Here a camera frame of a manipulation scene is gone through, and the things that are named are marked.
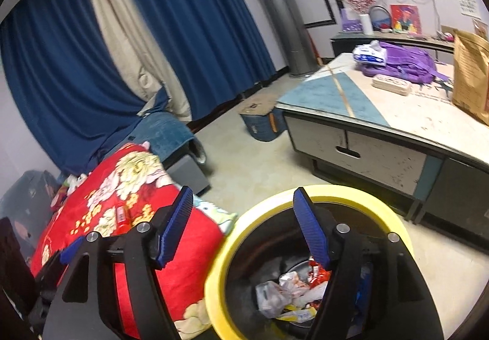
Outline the round mirror ornament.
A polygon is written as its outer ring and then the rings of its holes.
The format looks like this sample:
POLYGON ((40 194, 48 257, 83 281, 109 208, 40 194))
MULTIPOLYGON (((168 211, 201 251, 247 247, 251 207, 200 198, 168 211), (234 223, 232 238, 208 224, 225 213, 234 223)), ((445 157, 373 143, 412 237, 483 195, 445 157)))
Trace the round mirror ornament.
POLYGON ((374 31, 391 29, 392 19, 386 8, 375 5, 369 9, 368 14, 374 31))

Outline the red plastic bag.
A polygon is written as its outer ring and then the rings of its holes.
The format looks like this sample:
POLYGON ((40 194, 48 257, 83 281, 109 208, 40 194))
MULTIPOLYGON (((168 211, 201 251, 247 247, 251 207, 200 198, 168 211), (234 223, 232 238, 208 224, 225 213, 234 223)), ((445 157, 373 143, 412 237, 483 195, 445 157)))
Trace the red plastic bag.
POLYGON ((330 270, 325 270, 312 256, 309 257, 307 282, 311 289, 328 282, 331 275, 330 270))

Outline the white vase with red flowers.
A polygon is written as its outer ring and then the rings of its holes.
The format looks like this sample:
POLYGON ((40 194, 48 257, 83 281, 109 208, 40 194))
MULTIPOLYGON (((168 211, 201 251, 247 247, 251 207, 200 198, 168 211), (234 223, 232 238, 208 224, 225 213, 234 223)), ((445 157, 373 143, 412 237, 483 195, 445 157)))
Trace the white vase with red flowers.
POLYGON ((353 9, 360 18, 362 30, 365 35, 373 35, 374 30, 371 23, 369 11, 375 5, 377 0, 347 0, 351 9, 353 9))

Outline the black tv cabinet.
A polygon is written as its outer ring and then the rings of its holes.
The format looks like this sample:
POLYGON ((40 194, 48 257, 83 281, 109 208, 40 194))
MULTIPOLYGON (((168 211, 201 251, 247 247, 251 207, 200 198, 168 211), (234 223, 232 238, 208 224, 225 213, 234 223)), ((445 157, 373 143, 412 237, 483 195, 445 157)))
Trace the black tv cabinet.
POLYGON ((439 41, 433 37, 427 36, 382 33, 380 31, 375 31, 374 35, 340 32, 332 37, 331 43, 334 55, 338 56, 341 53, 351 53, 356 46, 369 44, 373 40, 384 41, 392 45, 424 49, 439 63, 454 63, 454 43, 439 41))

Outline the blue storage stool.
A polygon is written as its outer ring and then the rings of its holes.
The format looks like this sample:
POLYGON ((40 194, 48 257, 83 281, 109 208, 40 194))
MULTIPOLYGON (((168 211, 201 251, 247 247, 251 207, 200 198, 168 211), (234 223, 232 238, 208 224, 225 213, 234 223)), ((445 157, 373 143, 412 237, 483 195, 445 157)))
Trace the blue storage stool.
POLYGON ((238 105, 247 131, 257 141, 273 141, 286 130, 283 111, 276 108, 277 98, 270 93, 257 94, 238 105))

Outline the colourful picture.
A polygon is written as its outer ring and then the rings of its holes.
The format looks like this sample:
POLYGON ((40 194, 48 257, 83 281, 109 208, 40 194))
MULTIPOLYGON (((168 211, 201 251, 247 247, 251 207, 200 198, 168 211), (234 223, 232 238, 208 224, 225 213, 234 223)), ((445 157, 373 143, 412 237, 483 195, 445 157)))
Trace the colourful picture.
POLYGON ((421 35, 419 8, 415 5, 393 4, 390 6, 392 28, 396 32, 421 35))

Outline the white plastic bag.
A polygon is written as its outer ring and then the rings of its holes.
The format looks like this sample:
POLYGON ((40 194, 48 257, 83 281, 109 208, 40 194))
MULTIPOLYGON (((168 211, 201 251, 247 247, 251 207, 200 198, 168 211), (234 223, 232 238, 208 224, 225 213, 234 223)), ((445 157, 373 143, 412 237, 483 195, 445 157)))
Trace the white plastic bag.
POLYGON ((271 280, 256 285, 255 295, 259 311, 268 319, 279 316, 292 302, 291 293, 271 280))

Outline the silver tower air conditioner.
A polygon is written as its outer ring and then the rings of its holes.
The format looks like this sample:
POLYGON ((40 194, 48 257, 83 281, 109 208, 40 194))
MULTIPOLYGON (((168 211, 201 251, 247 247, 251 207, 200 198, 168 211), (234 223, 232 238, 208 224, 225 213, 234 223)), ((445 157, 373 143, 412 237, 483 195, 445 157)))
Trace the silver tower air conditioner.
POLYGON ((290 75, 304 77, 319 69, 312 42, 295 0, 260 0, 288 63, 290 75))

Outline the blue curtain right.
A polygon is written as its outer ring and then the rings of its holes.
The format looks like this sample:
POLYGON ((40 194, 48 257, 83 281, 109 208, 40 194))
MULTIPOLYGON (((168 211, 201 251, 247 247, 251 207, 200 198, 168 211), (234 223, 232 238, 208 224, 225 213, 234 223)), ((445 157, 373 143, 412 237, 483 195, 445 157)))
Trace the blue curtain right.
POLYGON ((276 73, 244 0, 134 0, 200 120, 276 73))

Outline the coffee table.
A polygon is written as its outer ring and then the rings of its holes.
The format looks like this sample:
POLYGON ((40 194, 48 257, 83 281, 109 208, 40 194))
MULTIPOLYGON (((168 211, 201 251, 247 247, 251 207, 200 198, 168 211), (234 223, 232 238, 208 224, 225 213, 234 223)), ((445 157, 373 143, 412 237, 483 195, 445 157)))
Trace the coffee table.
POLYGON ((488 249, 488 128, 441 83, 376 88, 343 54, 277 101, 315 176, 366 191, 407 221, 488 249))

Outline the plush toys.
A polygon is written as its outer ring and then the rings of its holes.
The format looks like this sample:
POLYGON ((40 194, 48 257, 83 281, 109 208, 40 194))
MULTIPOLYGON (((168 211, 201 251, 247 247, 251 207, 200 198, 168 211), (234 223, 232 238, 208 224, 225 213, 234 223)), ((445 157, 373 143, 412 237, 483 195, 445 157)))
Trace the plush toys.
POLYGON ((53 199, 50 202, 50 210, 56 212, 65 204, 65 200, 76 191, 82 183, 88 178, 87 174, 81 174, 79 176, 74 176, 70 174, 64 179, 60 188, 56 191, 53 199))

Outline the blue curtain left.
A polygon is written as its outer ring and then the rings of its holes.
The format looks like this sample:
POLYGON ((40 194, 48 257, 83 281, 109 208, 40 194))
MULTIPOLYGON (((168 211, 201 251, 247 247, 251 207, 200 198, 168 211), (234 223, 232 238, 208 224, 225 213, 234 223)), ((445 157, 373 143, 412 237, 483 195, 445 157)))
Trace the blue curtain left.
POLYGON ((1 24, 8 87, 54 164, 87 173, 140 122, 90 0, 21 0, 1 24))

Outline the blue curtain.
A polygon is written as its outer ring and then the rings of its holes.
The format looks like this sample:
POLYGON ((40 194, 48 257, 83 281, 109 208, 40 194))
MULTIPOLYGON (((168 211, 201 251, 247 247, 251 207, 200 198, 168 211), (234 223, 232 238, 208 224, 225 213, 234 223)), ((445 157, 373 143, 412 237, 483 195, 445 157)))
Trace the blue curtain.
POLYGON ((244 0, 134 0, 200 120, 276 73, 244 0))
POLYGON ((90 0, 21 0, 1 24, 8 87, 54 164, 87 173, 140 122, 90 0))

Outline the yellow rimmed black trash bin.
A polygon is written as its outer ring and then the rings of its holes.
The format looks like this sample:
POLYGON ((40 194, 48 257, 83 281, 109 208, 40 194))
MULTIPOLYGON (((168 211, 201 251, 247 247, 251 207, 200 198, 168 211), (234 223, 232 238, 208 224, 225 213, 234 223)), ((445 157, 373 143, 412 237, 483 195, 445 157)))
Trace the yellow rimmed black trash bin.
MULTIPOLYGON (((378 198, 341 185, 308 185, 307 195, 314 203, 343 205, 366 217, 383 233, 397 233, 409 252, 413 252, 410 235, 400 218, 378 198)), ((275 194, 241 215, 214 259, 205 284, 206 309, 219 339, 243 339, 245 336, 232 321, 226 303, 226 283, 230 267, 245 279, 259 272, 264 263, 272 267, 265 275, 274 277, 280 267, 306 259, 307 245, 292 214, 293 190, 275 194)))

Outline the blue rubber glove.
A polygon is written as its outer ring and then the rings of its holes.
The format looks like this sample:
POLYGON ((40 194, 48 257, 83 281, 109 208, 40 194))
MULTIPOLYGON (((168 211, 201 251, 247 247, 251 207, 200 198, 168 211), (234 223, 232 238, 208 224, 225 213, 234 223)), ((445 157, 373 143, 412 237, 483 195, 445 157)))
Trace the blue rubber glove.
POLYGON ((370 262, 363 264, 355 296, 355 313, 362 318, 367 315, 370 304, 372 275, 373 265, 370 262))

